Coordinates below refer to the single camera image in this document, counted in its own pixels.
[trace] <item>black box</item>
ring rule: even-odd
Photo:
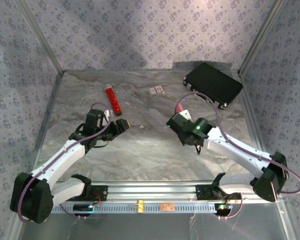
[[[240,82],[204,62],[185,76],[183,85],[193,92],[207,95],[218,103],[219,109],[229,106],[243,88]]]

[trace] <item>patterned wallpaper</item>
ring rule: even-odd
[[[202,60],[237,70],[273,1],[28,3],[65,70],[171,69]]]
[[[56,72],[12,0],[0,1],[0,240],[15,177],[34,164]]]
[[[287,1],[244,80],[267,149],[300,175],[300,0]],[[289,189],[296,183],[291,177]],[[287,207],[300,235],[300,194]]]

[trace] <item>small pink object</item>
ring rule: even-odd
[[[181,113],[184,110],[184,107],[181,105],[181,103],[178,103],[176,106],[176,112]]]

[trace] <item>wall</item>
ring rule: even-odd
[[[56,75],[15,2],[0,1],[0,239],[15,177],[34,164]]]
[[[238,70],[273,0],[28,0],[65,70]]]
[[[300,0],[287,1],[244,81],[267,149],[300,175]],[[285,197],[300,235],[300,194]]]

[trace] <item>orange label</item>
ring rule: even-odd
[[[175,205],[173,203],[161,203],[160,211],[163,212],[173,212],[175,210]]]

